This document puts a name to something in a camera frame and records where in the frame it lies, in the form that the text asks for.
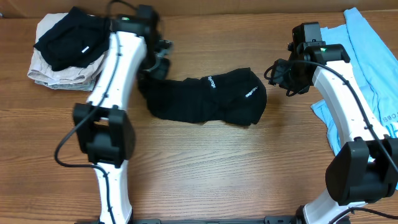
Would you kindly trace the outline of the black polo shirt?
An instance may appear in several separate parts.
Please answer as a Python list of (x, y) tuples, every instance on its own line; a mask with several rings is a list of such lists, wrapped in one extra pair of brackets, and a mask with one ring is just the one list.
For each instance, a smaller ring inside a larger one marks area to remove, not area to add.
[(267, 104), (266, 88), (250, 68), (183, 81), (141, 78), (138, 88), (152, 115), (186, 123), (222, 120), (250, 126), (259, 122)]

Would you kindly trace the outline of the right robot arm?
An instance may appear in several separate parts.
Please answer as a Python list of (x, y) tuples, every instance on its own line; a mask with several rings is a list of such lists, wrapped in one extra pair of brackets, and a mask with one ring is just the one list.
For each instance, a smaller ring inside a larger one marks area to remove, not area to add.
[(324, 98), (340, 137), (341, 149), (325, 172), (325, 190), (293, 216), (266, 217), (266, 223), (348, 223), (349, 214), (391, 197), (397, 185), (397, 140), (374, 117), (354, 78), (349, 55), (328, 45), (317, 22), (292, 31), (290, 57), (265, 71), (271, 85), (287, 96), (314, 86)]

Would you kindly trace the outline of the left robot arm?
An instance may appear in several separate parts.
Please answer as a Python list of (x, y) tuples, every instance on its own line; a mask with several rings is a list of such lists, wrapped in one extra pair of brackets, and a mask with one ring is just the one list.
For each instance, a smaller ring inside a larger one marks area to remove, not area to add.
[(73, 109), (81, 151), (95, 170), (101, 200), (97, 223), (132, 223), (127, 168), (136, 136), (127, 115), (137, 77), (166, 78), (173, 46), (158, 31), (160, 16), (139, 5), (133, 16), (118, 15), (111, 23), (108, 58), (85, 104)]

